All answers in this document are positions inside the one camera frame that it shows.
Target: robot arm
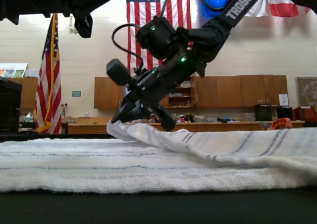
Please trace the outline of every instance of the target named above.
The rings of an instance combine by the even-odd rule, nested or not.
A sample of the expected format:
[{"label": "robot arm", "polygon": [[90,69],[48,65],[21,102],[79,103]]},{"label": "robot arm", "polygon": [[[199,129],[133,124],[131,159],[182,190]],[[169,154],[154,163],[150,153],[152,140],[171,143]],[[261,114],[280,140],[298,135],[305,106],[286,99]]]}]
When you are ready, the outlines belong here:
[{"label": "robot arm", "polygon": [[21,14],[63,13],[76,19],[75,27],[83,38],[91,37],[93,19],[90,13],[109,0],[0,0],[0,21],[7,18],[14,24],[19,23]]},{"label": "robot arm", "polygon": [[[258,0],[232,0],[223,13],[199,29],[174,30],[164,17],[154,17],[139,29],[136,38],[140,46],[158,59],[166,59],[152,70],[142,70],[131,78],[126,67],[117,59],[107,65],[107,74],[124,86],[124,99],[111,122],[149,119],[153,113],[161,126],[171,131],[175,122],[159,102],[177,86],[197,72],[205,75],[208,62],[214,60],[227,40],[230,30],[239,23]],[[189,41],[194,42],[188,50]]]}]

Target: striped towel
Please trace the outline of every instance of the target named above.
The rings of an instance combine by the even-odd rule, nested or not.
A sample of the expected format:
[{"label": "striped towel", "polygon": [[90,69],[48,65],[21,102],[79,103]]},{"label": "striped towel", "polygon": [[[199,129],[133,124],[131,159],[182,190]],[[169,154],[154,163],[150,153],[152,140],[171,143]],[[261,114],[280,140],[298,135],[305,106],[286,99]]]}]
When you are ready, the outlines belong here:
[{"label": "striped towel", "polygon": [[317,183],[314,128],[171,133],[117,122],[107,129],[118,139],[1,143],[0,191],[238,191]]}]

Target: exit sign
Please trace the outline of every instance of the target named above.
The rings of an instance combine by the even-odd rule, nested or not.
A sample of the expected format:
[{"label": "exit sign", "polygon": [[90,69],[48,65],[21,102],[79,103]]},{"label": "exit sign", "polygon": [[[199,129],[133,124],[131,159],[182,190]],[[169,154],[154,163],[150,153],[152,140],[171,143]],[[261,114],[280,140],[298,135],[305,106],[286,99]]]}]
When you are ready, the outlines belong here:
[{"label": "exit sign", "polygon": [[81,91],[73,91],[73,97],[81,97]]}]

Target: white brick wall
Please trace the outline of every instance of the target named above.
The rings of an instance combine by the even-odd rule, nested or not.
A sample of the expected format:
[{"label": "white brick wall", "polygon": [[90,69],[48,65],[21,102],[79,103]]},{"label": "white brick wall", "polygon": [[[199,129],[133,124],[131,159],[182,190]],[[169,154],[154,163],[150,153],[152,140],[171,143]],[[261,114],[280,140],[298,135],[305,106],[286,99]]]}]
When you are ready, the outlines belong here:
[{"label": "white brick wall", "polygon": [[[196,26],[206,19],[200,15],[200,3],[192,0]],[[207,75],[286,74],[290,105],[297,106],[297,76],[317,76],[317,16],[310,12],[296,18],[244,18],[232,30],[218,57],[207,66]],[[111,42],[114,28],[126,23],[125,0],[111,0],[93,12],[94,28],[90,39],[69,34],[69,18],[59,16],[59,47],[62,75],[62,100],[69,104],[68,115],[111,116],[94,106],[94,78],[106,76],[106,64],[113,58],[126,63],[126,54]],[[20,17],[20,25],[0,22],[0,62],[27,62],[39,68],[50,19],[42,15]],[[116,40],[127,45],[127,31]],[[81,90],[81,98],[72,98],[72,90]],[[214,111],[203,111],[213,116]],[[238,116],[238,112],[217,113]]]}]

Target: red and white flag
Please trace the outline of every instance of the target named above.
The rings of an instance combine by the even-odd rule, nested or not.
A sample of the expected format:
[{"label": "red and white flag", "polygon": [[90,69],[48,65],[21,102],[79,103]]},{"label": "red and white flag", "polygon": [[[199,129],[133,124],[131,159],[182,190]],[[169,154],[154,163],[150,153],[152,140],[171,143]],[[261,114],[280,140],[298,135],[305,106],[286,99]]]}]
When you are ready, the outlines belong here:
[{"label": "red and white flag", "polygon": [[268,0],[272,16],[295,17],[299,15],[297,5],[291,0]]},{"label": "red and white flag", "polygon": [[36,130],[61,133],[61,84],[59,72],[58,17],[54,14],[42,54],[40,78],[36,92]]},{"label": "red and white flag", "polygon": [[266,0],[258,0],[246,14],[247,17],[265,17],[267,16]]},{"label": "red and white flag", "polygon": [[[160,15],[161,7],[165,0],[127,0],[128,23],[144,26],[151,21],[155,15]],[[192,28],[190,0],[168,0],[164,16],[174,28]],[[162,63],[151,55],[147,50],[141,49],[136,42],[135,35],[138,28],[128,29],[128,50],[140,55],[144,60],[144,68],[152,69]],[[139,66],[141,60],[128,54],[128,70],[133,74],[133,68]]]}]

